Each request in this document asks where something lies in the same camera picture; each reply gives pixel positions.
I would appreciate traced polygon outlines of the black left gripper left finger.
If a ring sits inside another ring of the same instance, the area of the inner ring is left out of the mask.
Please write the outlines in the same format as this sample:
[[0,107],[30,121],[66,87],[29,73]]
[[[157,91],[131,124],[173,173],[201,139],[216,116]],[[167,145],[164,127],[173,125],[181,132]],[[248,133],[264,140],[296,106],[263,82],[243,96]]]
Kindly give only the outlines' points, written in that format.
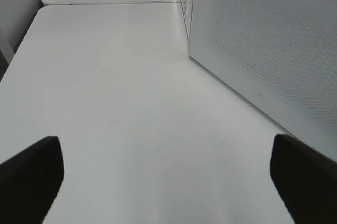
[[64,174],[57,136],[47,136],[1,163],[1,223],[42,223]]

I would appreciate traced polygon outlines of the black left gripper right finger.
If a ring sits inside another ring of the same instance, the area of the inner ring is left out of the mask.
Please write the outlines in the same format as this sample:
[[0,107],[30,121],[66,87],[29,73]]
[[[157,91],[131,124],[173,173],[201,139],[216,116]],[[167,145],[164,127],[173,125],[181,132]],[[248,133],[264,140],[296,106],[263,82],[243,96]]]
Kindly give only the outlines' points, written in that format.
[[336,223],[336,162],[286,134],[274,137],[270,176],[295,223]]

